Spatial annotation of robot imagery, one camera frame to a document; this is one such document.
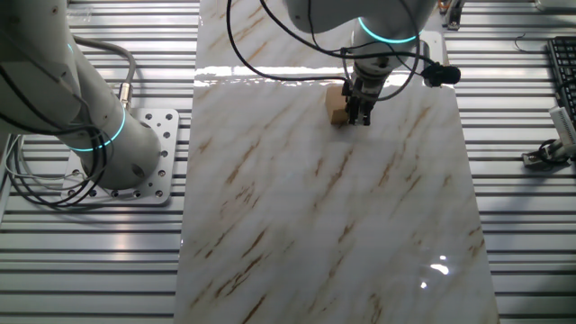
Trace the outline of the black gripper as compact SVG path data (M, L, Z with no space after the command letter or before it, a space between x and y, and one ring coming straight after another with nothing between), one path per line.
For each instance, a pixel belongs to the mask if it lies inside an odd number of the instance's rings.
M359 109L362 124L364 126L371 125L372 109L382 88L383 80L381 78L355 76L344 83L342 95L346 98L346 113L349 124L356 124Z

